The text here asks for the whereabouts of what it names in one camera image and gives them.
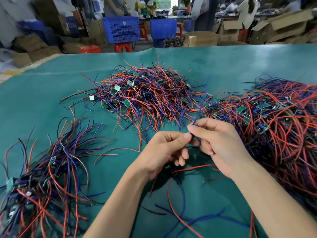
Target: green table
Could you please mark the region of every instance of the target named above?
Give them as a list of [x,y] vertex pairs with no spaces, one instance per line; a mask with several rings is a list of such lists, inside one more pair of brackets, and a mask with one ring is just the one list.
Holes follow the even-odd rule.
[[[103,53],[64,55],[50,60],[36,69],[14,76],[0,85],[0,134],[2,143],[0,156],[3,157],[10,145],[18,138],[25,139],[35,125],[31,142],[39,138],[34,153],[37,154],[49,146],[47,134],[56,140],[56,129],[59,120],[66,116],[71,118],[71,112],[66,108],[78,100],[78,96],[59,105],[58,100],[69,96],[76,90],[92,87],[92,83],[79,72],[97,80],[111,74],[117,65],[124,62],[138,65],[138,60],[144,66],[155,62],[159,54],[160,64],[173,65],[180,74],[187,73],[188,78],[206,82],[208,93],[216,91],[243,91],[249,84],[241,81],[253,81],[256,76],[269,74],[281,78],[315,82],[317,79],[317,45],[261,45],[261,46],[222,46],[222,47],[190,47],[149,49],[138,53]],[[88,106],[93,110],[84,109],[83,104],[76,105],[76,117],[87,116],[97,123],[105,123],[97,134],[98,137],[117,139],[108,145],[108,148],[126,147],[137,149],[139,139],[132,128],[127,131],[116,129],[116,115],[106,112],[100,105]],[[165,125],[164,129],[175,130],[176,126]],[[117,150],[118,156],[106,156],[94,166],[93,158],[84,158],[90,173],[89,194],[107,191],[95,197],[97,201],[106,201],[125,169],[135,160],[137,153],[133,151]],[[201,161],[192,158],[192,165]],[[22,167],[22,156],[19,149],[14,148],[9,154],[10,176],[18,177]],[[0,186],[5,182],[5,176],[0,168]],[[186,197],[185,216],[196,218],[202,215],[215,214],[222,207],[226,207],[225,216],[234,218],[245,224],[250,222],[250,208],[235,186],[229,180],[215,180],[202,186],[202,181],[210,177],[222,176],[212,168],[202,168],[192,175],[182,174]],[[182,208],[182,194],[175,182],[171,186],[171,201],[176,212]],[[163,175],[158,179],[156,190],[151,198],[149,193],[142,196],[142,205],[160,211],[154,206],[159,204],[168,208],[167,183]],[[90,222],[97,215],[101,206],[82,208],[82,213],[90,218]],[[176,223],[172,215],[158,216],[144,209],[137,214],[132,237],[163,237]],[[206,237],[248,237],[249,230],[231,222],[212,219],[196,223],[193,228]],[[257,223],[260,237],[266,237]],[[181,229],[169,237],[175,237]],[[193,237],[186,231],[181,237]]]

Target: pile of wires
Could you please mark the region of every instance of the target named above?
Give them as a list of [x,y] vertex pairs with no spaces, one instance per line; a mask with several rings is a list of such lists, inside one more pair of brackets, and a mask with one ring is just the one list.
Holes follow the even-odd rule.
[[170,37],[163,41],[164,47],[182,47],[184,39],[182,37]]
[[218,96],[209,117],[232,123],[249,153],[317,214],[317,85],[270,76],[244,95]]
[[[95,138],[103,124],[90,124],[82,127],[81,119],[63,118],[57,128],[57,142],[53,143],[50,136],[50,147],[32,156],[32,151],[38,139],[35,140],[28,153],[30,137],[12,145],[5,154],[5,169],[7,182],[1,189],[6,189],[7,195],[2,201],[0,211],[0,236],[5,237],[58,237],[79,236],[85,233],[79,222],[87,220],[79,214],[79,206],[103,204],[86,195],[89,184],[88,171],[81,161],[83,157],[99,156],[93,154],[103,149],[109,141]],[[59,132],[60,124],[65,123]],[[24,160],[19,177],[9,177],[8,154],[18,147]],[[80,169],[87,178],[83,180]]]
[[89,111],[92,110],[86,107],[87,101],[93,105],[99,103],[105,110],[117,113],[118,122],[115,128],[119,126],[125,130],[133,126],[140,137],[140,151],[141,141],[148,143],[148,132],[151,129],[157,132],[163,128],[164,122],[175,121],[180,130],[185,126],[185,119],[195,119],[196,115],[192,116],[190,113],[199,111],[204,97],[207,96],[205,91],[193,90],[205,85],[192,87],[187,83],[188,79],[177,71],[157,65],[155,63],[148,68],[143,65],[129,65],[129,69],[119,66],[115,69],[115,74],[100,82],[85,76],[93,83],[93,88],[78,91],[60,100],[60,103],[74,95],[87,94],[76,103],[82,101]]

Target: workbench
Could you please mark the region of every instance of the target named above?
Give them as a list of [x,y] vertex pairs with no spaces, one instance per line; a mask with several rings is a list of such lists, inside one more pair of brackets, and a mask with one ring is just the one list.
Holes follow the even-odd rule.
[[[38,154],[49,147],[49,134],[56,141],[56,130],[59,121],[63,117],[72,119],[72,114],[67,110],[68,106],[78,101],[85,95],[75,96],[59,105],[58,100],[69,96],[76,90],[92,88],[93,84],[79,73],[97,81],[113,73],[117,65],[127,63],[144,67],[151,66],[159,55],[160,64],[166,67],[173,65],[173,69],[183,75],[187,75],[201,83],[205,83],[210,75],[207,92],[219,91],[242,92],[250,88],[255,77],[268,74],[301,82],[313,83],[317,81],[317,45],[245,45],[222,47],[175,47],[152,48],[138,53],[102,53],[102,54],[76,54],[61,55],[37,68],[26,70],[21,75],[13,76],[0,85],[0,134],[2,143],[0,156],[3,157],[6,150],[18,141],[18,138],[27,139],[33,126],[34,132],[30,142],[39,138],[33,153]],[[97,133],[97,138],[117,139],[107,145],[105,150],[114,147],[137,149],[139,146],[138,135],[130,127],[126,131],[117,128],[116,114],[105,111],[100,105],[86,104],[93,112],[84,109],[83,104],[75,106],[76,117],[87,116],[82,124],[87,124],[88,119],[96,124],[107,124]],[[165,124],[164,130],[177,130],[174,124]],[[201,164],[206,156],[198,150],[190,149],[191,159],[187,167]],[[137,158],[138,153],[129,150],[116,150],[117,156],[105,156],[94,166],[93,158],[83,158],[87,164],[90,175],[88,194],[106,191],[105,194],[94,197],[96,201],[105,202],[125,172],[126,168]],[[18,148],[13,148],[9,153],[9,175],[18,177],[22,167],[22,155]],[[0,186],[5,183],[2,167],[0,168]],[[196,218],[202,215],[215,214],[226,207],[223,215],[243,222],[250,223],[250,208],[236,185],[230,179],[214,180],[206,183],[203,180],[223,175],[212,168],[205,167],[197,171],[180,173],[179,179],[184,186],[186,197],[186,209],[184,215]],[[154,186],[152,197],[149,197],[149,183],[144,190],[141,203],[144,207],[162,212],[154,204],[169,208],[167,200],[167,177],[164,172],[158,176]],[[0,192],[3,198],[5,191]],[[173,181],[170,189],[170,197],[173,208],[177,213],[182,209],[182,193],[179,186]],[[80,206],[80,213],[89,217],[89,223],[93,221],[101,206]],[[132,237],[134,238],[161,238],[177,222],[177,219],[167,214],[159,216],[152,214],[143,208],[137,212]],[[256,222],[259,237],[266,237],[259,223]],[[249,229],[237,224],[212,219],[197,222],[193,228],[205,238],[245,238]],[[176,230],[169,237],[175,237],[181,229],[178,224]],[[180,237],[194,237],[189,231],[185,231]]]

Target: table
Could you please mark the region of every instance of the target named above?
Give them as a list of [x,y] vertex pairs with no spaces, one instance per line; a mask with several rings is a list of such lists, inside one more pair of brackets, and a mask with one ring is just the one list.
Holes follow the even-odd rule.
[[[68,100],[59,105],[58,100],[76,92],[92,87],[92,84],[79,74],[82,72],[88,77],[102,80],[113,72],[117,65],[126,65],[124,62],[135,65],[144,62],[144,66],[150,66],[151,62],[159,54],[160,64],[173,65],[180,74],[189,70],[188,78],[206,82],[210,74],[207,92],[216,91],[243,91],[249,88],[248,84],[241,81],[253,81],[256,76],[271,74],[277,77],[300,80],[313,83],[317,81],[317,52],[316,44],[298,45],[245,45],[222,47],[176,47],[166,49],[149,49],[138,53],[102,53],[102,54],[76,54],[61,55],[55,59],[41,64],[35,69],[30,69],[18,76],[13,76],[0,85],[0,133],[2,143],[0,156],[3,157],[6,150],[14,144],[18,138],[27,138],[33,126],[34,133],[31,137],[33,143],[39,138],[34,154],[42,152],[49,146],[46,135],[49,134],[56,140],[56,128],[62,117],[72,118],[66,108],[80,97]],[[89,112],[82,104],[76,105],[76,116],[88,116],[96,123],[105,123],[100,138],[112,138],[117,141],[111,143],[108,148],[125,147],[136,148],[139,144],[138,136],[132,128],[126,131],[117,129],[113,132],[117,122],[116,116],[106,112],[99,105],[88,106],[93,110]],[[166,130],[175,130],[176,127],[165,125]],[[10,176],[17,177],[22,167],[20,150],[15,148],[9,154]],[[138,154],[132,151],[116,151],[118,156],[106,156],[94,166],[93,159],[85,158],[82,161],[87,164],[90,174],[90,187],[88,194],[107,191],[95,200],[106,201],[116,184],[120,180],[125,169],[133,162]],[[199,161],[191,154],[191,164]],[[0,185],[5,182],[3,170],[0,173]],[[248,224],[250,222],[250,208],[229,179],[214,180],[202,186],[202,180],[210,177],[219,177],[221,174],[212,169],[202,168],[193,175],[181,174],[185,197],[185,215],[198,217],[214,214],[222,207],[226,207],[225,216],[234,218]],[[149,209],[159,211],[154,204],[168,207],[167,183],[163,176],[157,179],[155,191],[149,198],[149,187],[142,196],[142,205]],[[170,191],[171,202],[176,212],[181,210],[181,191],[173,182]],[[81,214],[87,215],[92,222],[101,206],[80,208]],[[161,238],[176,223],[172,215],[158,216],[144,209],[139,209],[134,224],[132,237],[134,238]],[[259,237],[266,235],[257,224]],[[176,231],[170,236],[175,237],[181,228],[178,225]],[[236,224],[213,219],[202,221],[193,226],[205,238],[245,238],[248,237],[248,229]],[[193,237],[188,231],[181,237]]]

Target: ponytail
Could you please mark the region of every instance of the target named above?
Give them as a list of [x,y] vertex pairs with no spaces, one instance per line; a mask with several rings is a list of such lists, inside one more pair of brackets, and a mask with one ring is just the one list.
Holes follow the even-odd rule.
[[254,7],[255,7],[254,0],[249,0],[249,14],[253,12]]

